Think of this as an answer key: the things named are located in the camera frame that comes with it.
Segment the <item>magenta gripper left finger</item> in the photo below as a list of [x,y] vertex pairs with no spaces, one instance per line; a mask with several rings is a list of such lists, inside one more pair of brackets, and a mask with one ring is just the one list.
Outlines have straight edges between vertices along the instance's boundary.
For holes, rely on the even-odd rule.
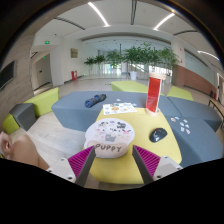
[[95,148],[91,146],[68,159],[59,159],[47,172],[84,187],[95,156]]

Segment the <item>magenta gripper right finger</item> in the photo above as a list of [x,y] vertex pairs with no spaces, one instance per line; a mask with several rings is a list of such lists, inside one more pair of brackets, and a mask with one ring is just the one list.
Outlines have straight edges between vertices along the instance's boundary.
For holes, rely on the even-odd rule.
[[182,167],[170,157],[160,157],[136,145],[133,146],[132,156],[138,166],[145,185],[182,169]]

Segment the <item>person's hand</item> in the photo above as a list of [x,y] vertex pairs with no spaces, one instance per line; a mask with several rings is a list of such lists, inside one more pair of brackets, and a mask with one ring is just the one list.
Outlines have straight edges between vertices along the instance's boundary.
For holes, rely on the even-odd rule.
[[7,159],[11,159],[13,156],[12,140],[4,132],[0,133],[0,153]]

